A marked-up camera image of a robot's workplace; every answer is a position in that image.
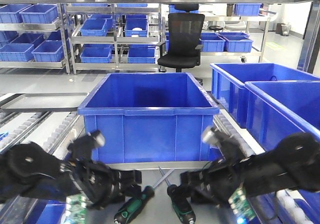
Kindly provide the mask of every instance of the blue plastic bin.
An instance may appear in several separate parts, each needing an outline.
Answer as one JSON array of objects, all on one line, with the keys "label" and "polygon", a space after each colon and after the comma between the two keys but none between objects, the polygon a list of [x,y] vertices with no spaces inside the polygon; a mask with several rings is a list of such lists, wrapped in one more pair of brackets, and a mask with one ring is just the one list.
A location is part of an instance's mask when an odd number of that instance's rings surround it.
[{"label": "blue plastic bin", "polygon": [[24,23],[52,23],[58,17],[55,4],[35,4],[19,13]]},{"label": "blue plastic bin", "polygon": [[117,3],[118,8],[146,8],[147,3]]},{"label": "blue plastic bin", "polygon": [[[141,28],[142,30],[133,30],[133,28]],[[148,22],[147,19],[128,19],[124,26],[124,33],[126,37],[132,35],[139,35],[139,37],[148,36]]]},{"label": "blue plastic bin", "polygon": [[254,42],[242,36],[223,36],[223,39],[225,39],[225,50],[229,53],[249,53]]},{"label": "blue plastic bin", "polygon": [[245,38],[249,38],[250,35],[244,32],[236,32],[236,31],[230,31],[230,32],[217,32],[216,33],[218,36],[221,37],[230,37],[230,36],[235,36],[235,37],[245,37]]},{"label": "blue plastic bin", "polygon": [[0,58],[4,62],[27,62],[34,58],[33,50],[32,44],[7,44],[0,49]]},{"label": "blue plastic bin", "polygon": [[5,45],[9,44],[9,40],[0,40],[0,48],[4,47]]},{"label": "blue plastic bin", "polygon": [[82,63],[110,63],[112,58],[111,48],[93,48],[83,49],[80,58]]},{"label": "blue plastic bin", "polygon": [[73,7],[107,7],[108,3],[72,3]]},{"label": "blue plastic bin", "polygon": [[30,4],[8,4],[0,8],[0,23],[22,23],[19,14],[23,9],[31,6]]},{"label": "blue plastic bin", "polygon": [[[174,4],[170,4],[169,5],[169,13],[185,13],[185,11],[184,10],[177,10],[177,9],[175,9]],[[199,10],[192,10],[192,11],[190,11],[190,13],[199,13]]]},{"label": "blue plastic bin", "polygon": [[22,35],[14,39],[11,43],[29,43],[33,44],[34,48],[36,48],[44,40],[44,35],[42,33],[23,33]]},{"label": "blue plastic bin", "polygon": [[147,19],[147,15],[125,15],[125,19]]},{"label": "blue plastic bin", "polygon": [[201,133],[219,113],[188,73],[111,73],[78,108],[87,132],[107,145],[93,158],[105,163],[207,161]]},{"label": "blue plastic bin", "polygon": [[131,48],[128,52],[128,63],[155,63],[154,48]]},{"label": "blue plastic bin", "polygon": [[213,96],[241,128],[246,128],[249,81],[320,80],[319,77],[274,63],[211,64]]},{"label": "blue plastic bin", "polygon": [[32,54],[37,62],[60,62],[64,57],[62,41],[44,41]]},{"label": "blue plastic bin", "polygon": [[107,19],[87,19],[80,31],[82,36],[105,37],[111,27]]},{"label": "blue plastic bin", "polygon": [[320,141],[320,81],[248,81],[246,128],[269,151],[296,132]]},{"label": "blue plastic bin", "polygon": [[234,7],[237,16],[259,16],[261,3],[239,3]]},{"label": "blue plastic bin", "polygon": [[203,45],[202,52],[223,52],[225,42],[223,38],[212,33],[211,35],[201,35],[201,44]]},{"label": "blue plastic bin", "polygon": [[12,41],[18,36],[16,31],[0,31],[0,41]]}]

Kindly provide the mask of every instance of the white wall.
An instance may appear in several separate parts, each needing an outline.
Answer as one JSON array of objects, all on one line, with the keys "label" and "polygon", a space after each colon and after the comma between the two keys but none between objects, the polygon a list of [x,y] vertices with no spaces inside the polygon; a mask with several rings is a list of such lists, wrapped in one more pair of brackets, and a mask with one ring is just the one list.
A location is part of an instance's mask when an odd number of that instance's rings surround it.
[{"label": "white wall", "polygon": [[304,34],[311,2],[283,4],[281,22],[291,25],[293,32]]}]

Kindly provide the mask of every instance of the white floor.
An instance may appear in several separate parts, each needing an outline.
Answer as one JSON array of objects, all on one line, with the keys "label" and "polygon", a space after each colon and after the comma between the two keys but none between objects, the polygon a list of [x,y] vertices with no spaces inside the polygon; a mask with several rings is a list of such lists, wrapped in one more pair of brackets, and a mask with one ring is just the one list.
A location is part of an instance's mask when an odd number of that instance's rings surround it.
[{"label": "white floor", "polygon": [[[262,33],[251,33],[253,45],[259,47]],[[265,47],[264,61],[297,68],[303,40],[295,36],[281,36],[269,32],[267,42],[274,42],[283,47],[275,50]],[[198,78],[203,78],[203,86],[211,90],[212,70],[210,63],[240,63],[238,56],[203,56],[201,65],[192,69],[184,69]],[[248,63],[257,63],[258,57],[248,56]],[[81,71],[79,74],[66,74],[65,70],[46,69],[0,69],[0,93],[70,93],[90,92],[106,75],[106,71]]]}]

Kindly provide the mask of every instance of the stainless steel shelf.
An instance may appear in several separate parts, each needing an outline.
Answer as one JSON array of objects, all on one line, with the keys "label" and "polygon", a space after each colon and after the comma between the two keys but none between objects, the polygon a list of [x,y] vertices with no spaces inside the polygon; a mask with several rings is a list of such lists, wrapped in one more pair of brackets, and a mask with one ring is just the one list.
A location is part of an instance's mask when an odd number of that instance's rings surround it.
[{"label": "stainless steel shelf", "polygon": [[60,28],[60,20],[57,18],[50,24],[33,24],[33,23],[0,23],[1,31],[25,31],[25,32],[52,32]]},{"label": "stainless steel shelf", "polygon": [[0,61],[0,68],[43,68],[63,69],[65,61],[60,62],[37,62],[37,61]]}]

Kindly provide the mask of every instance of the trash can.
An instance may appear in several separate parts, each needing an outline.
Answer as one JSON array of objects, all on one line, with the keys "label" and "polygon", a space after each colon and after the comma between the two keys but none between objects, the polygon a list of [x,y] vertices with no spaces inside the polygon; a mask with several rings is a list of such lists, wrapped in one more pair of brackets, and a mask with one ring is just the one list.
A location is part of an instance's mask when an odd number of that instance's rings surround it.
[{"label": "trash can", "polygon": [[281,36],[289,36],[291,25],[281,25]]}]

